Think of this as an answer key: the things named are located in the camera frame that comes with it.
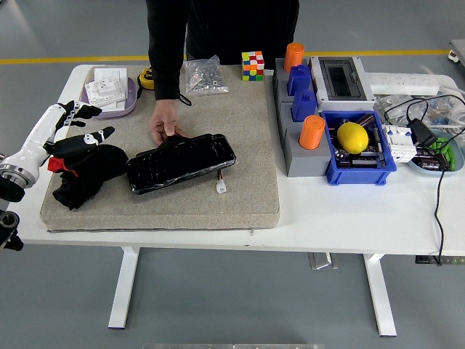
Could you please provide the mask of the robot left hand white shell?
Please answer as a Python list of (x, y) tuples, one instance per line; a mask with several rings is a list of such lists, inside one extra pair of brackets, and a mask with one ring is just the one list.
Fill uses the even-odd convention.
[(39, 168), (49, 156), (66, 158), (90, 152), (114, 132), (114, 127), (105, 127), (92, 133), (72, 136), (56, 141), (57, 132), (63, 127), (84, 127), (81, 119), (98, 116), (101, 109), (71, 100), (66, 104), (50, 106), (32, 129), (22, 148), (1, 162), (1, 179), (21, 188), (29, 188), (39, 178)]

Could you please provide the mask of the person's right hand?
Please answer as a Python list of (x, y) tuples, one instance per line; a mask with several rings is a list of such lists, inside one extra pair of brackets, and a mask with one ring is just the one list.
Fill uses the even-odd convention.
[(156, 145), (160, 145), (167, 137), (180, 135), (187, 137), (187, 133), (178, 126), (176, 100), (157, 100), (154, 111), (149, 120), (150, 133)]

